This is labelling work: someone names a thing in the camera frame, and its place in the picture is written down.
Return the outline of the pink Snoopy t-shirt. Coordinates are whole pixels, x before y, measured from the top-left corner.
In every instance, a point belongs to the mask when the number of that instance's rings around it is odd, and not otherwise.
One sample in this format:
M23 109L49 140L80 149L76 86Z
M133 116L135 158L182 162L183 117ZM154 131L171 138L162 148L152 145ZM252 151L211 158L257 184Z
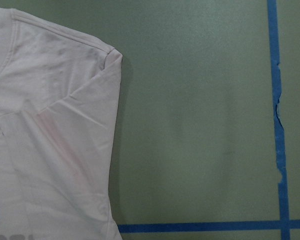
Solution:
M0 8L0 240L119 240L109 171L122 54Z

